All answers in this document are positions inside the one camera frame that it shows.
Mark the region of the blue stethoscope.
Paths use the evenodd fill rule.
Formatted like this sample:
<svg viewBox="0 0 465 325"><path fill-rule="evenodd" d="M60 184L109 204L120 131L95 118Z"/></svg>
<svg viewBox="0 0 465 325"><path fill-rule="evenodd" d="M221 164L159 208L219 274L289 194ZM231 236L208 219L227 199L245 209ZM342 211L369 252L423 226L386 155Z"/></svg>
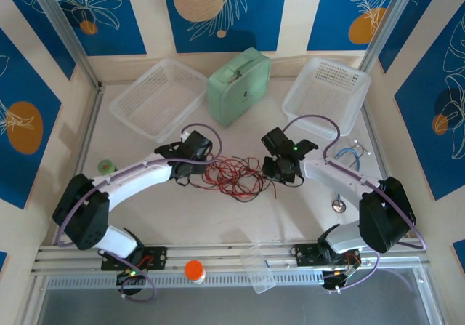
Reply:
<svg viewBox="0 0 465 325"><path fill-rule="evenodd" d="M349 168L356 171L360 171L361 168L361 159L364 156L371 156L372 152L368 150L358 139L354 139L350 146L341 148L334 158L337 161L343 161ZM331 204L332 209L338 213L344 213L347 209L347 205L342 199L339 193L336 194L335 200Z"/></svg>

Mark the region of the white perforated plastic basket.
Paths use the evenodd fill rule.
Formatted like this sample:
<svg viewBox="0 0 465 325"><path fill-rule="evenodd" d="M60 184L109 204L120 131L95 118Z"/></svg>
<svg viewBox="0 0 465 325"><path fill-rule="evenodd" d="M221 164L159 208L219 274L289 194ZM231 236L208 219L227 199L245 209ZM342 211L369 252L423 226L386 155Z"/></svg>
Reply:
<svg viewBox="0 0 465 325"><path fill-rule="evenodd" d="M360 112L371 77L358 69L323 58L312 58L299 72L286 95L282 111L295 126L327 140L334 140L336 130L326 120L303 118L317 114L334 121L340 135L352 131Z"/></svg>
<svg viewBox="0 0 465 325"><path fill-rule="evenodd" d="M203 102L208 78L191 67L163 59L110 104L110 113L131 130L157 143Z"/></svg>

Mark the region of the mint green zip case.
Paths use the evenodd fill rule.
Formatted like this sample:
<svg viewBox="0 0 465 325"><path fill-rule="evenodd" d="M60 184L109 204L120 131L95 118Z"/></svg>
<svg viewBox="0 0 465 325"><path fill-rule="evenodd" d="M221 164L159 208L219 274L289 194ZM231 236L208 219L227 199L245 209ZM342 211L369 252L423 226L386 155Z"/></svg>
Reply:
<svg viewBox="0 0 465 325"><path fill-rule="evenodd" d="M241 52L209 77L211 117L228 127L267 93L271 61L253 47Z"/></svg>

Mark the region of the orange capped white bottle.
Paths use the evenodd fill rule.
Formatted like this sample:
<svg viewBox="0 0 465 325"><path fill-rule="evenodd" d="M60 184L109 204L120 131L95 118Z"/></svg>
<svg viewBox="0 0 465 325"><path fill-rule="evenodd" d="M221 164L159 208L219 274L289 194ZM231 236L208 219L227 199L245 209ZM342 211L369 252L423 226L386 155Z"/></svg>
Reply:
<svg viewBox="0 0 465 325"><path fill-rule="evenodd" d="M184 273L188 281L194 284L202 284L206 279L206 270L198 260L190 260L186 263Z"/></svg>

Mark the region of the clear plastic container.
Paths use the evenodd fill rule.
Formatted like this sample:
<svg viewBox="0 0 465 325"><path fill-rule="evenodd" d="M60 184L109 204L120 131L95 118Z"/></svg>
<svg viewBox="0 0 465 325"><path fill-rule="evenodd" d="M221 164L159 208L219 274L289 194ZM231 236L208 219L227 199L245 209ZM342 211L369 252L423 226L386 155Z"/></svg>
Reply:
<svg viewBox="0 0 465 325"><path fill-rule="evenodd" d="M258 246L244 249L240 253L240 261L257 294L262 294L276 286L275 278Z"/></svg>

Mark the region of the aluminium table edge rail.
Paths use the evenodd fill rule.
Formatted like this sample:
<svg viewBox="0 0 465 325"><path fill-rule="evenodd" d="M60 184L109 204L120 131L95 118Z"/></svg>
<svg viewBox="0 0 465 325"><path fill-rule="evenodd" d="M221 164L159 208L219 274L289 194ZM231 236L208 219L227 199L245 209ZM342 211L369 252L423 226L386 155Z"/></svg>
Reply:
<svg viewBox="0 0 465 325"><path fill-rule="evenodd" d="M79 147L79 152L76 159L76 165L73 170L73 175L79 174L84 168L84 163L86 161L86 156L89 151L90 142L92 140L93 131L95 124L97 122L98 113L100 111L100 106L103 98L103 87L102 83L99 83L96 90L95 96L92 100L91 109L86 120L85 130Z"/></svg>
<svg viewBox="0 0 465 325"><path fill-rule="evenodd" d="M378 164L381 177L383 179L385 179L385 178L387 178L389 176L389 171L388 171L388 169L386 167L384 157L383 157L383 154L382 154L382 150L381 150L381 147L380 147L380 143L379 143L378 137L376 135L376 130L375 130L374 124L371 121L371 115L370 115L370 112L369 112L369 109L368 109L368 106L367 106L366 102L363 103L363 106L361 108L361 113L362 113L362 116L363 116L363 120L365 122L365 127L366 127L367 132L368 132L368 137L369 137L370 142L371 142L371 147L373 149L374 156L375 156L376 162Z"/></svg>

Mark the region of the long aluminium mounting rail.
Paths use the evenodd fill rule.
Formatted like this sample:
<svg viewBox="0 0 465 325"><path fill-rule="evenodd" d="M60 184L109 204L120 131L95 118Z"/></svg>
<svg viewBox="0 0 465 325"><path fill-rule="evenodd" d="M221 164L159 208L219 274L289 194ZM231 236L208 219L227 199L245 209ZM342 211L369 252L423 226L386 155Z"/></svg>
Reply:
<svg viewBox="0 0 465 325"><path fill-rule="evenodd" d="M243 271L241 253L250 244L207 244L207 245L168 245L165 271L180 273L190 260L199 260L211 272ZM296 258L291 255L290 244L265 244L259 250L273 271L294 270ZM81 251L61 249L55 246L41 246L36 254L31 274L33 276L56 276L72 274L102 274L102 258L97 250ZM429 258L424 252L410 251L405 247L395 247L383 254L381 268L408 268L428 265Z"/></svg>

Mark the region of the aluminium frame post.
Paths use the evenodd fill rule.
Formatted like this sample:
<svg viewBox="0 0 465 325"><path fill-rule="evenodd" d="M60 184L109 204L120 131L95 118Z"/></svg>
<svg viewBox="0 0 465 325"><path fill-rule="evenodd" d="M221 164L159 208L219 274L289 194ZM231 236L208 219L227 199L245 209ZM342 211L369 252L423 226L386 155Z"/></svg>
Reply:
<svg viewBox="0 0 465 325"><path fill-rule="evenodd" d="M75 64L81 69L89 83L99 90L100 80L97 78L96 73L87 59L87 55L81 45L81 42L78 40L76 33L70 25L58 1L37 0L37 2L54 28L54 31L60 37L61 42L73 58Z"/></svg>
<svg viewBox="0 0 465 325"><path fill-rule="evenodd" d="M371 71L408 2L409 0L391 0L361 60L358 67L360 71L366 73Z"/></svg>

